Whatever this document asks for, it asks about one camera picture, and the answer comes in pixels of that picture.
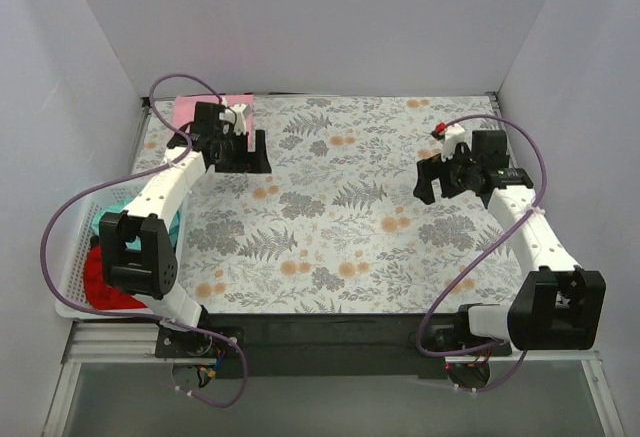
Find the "pink t shirt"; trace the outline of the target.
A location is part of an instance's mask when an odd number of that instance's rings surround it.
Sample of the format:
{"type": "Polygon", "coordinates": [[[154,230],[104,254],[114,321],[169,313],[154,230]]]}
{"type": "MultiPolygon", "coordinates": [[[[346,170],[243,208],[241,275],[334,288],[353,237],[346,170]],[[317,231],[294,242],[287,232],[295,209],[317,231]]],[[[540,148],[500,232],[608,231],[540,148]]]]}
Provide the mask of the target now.
{"type": "Polygon", "coordinates": [[[239,103],[248,104],[251,108],[248,117],[249,150],[254,151],[252,95],[223,96],[222,102],[219,102],[215,96],[178,97],[174,102],[172,121],[178,132],[173,134],[167,147],[186,147],[185,135],[187,135],[191,139],[194,151],[207,152],[207,144],[211,140],[230,137],[233,133],[225,132],[220,116],[227,106],[239,103]]]}

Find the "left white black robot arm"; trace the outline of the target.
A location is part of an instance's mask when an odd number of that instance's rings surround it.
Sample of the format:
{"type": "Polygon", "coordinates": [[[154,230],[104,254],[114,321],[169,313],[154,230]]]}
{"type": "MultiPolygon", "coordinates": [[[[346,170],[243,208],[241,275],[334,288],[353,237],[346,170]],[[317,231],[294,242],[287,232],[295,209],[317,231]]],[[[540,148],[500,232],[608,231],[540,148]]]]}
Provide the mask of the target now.
{"type": "Polygon", "coordinates": [[[245,103],[195,104],[193,121],[167,143],[163,169],[119,212],[99,221],[105,283],[144,303],[153,314],[178,329],[178,344],[193,357],[213,343],[211,330],[199,323],[203,307],[178,283],[179,263],[169,236],[170,224],[192,186],[208,171],[268,174],[266,134],[252,130],[245,103]]]}

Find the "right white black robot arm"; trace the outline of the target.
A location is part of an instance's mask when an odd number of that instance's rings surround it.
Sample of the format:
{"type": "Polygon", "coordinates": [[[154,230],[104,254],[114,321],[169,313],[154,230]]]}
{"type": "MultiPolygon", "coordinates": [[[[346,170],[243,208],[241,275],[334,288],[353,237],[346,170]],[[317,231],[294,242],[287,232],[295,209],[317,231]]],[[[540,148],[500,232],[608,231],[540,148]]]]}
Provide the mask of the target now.
{"type": "Polygon", "coordinates": [[[431,354],[471,355],[504,343],[521,351],[590,349],[605,280],[580,266],[560,243],[539,206],[539,190],[524,169],[509,164],[505,132],[475,131],[467,143],[462,126],[441,123],[432,134],[442,150],[418,162],[414,196],[434,203],[434,181],[445,198],[474,193],[501,225],[498,241],[511,246],[524,281],[508,305],[461,306],[431,354]]]}

